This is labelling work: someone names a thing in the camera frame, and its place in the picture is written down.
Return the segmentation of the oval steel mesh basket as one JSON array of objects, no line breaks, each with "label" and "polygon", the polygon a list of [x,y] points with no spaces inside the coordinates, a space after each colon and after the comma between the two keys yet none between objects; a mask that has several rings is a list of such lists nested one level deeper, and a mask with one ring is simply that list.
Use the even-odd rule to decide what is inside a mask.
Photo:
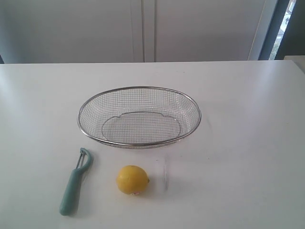
[{"label": "oval steel mesh basket", "polygon": [[200,125],[201,110],[185,93],[162,87],[130,86],[89,98],[77,124],[101,144],[119,148],[155,148],[175,143]]}]

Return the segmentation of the adjacent beige side table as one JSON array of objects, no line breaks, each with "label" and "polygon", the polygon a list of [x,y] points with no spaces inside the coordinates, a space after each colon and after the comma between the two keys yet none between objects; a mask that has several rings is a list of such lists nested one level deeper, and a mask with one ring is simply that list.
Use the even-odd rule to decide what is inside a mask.
[{"label": "adjacent beige side table", "polygon": [[303,72],[305,71],[305,56],[304,55],[287,55],[284,60],[293,61]]}]

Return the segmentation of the yellow lemon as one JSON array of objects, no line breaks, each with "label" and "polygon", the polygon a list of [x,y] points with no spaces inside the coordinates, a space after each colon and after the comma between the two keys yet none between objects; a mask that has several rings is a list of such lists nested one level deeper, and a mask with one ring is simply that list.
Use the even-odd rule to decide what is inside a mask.
[{"label": "yellow lemon", "polygon": [[147,173],[135,165],[122,167],[116,178],[118,189],[128,195],[142,193],[148,187],[149,182]]}]

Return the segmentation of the teal handled vegetable peeler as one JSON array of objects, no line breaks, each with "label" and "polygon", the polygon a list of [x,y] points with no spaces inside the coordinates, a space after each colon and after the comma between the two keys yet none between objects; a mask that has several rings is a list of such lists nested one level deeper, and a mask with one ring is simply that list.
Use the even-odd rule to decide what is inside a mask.
[{"label": "teal handled vegetable peeler", "polygon": [[62,216],[73,215],[77,208],[81,192],[82,177],[91,167],[93,157],[85,148],[80,148],[80,157],[76,168],[71,172],[63,198],[61,200],[59,213]]}]

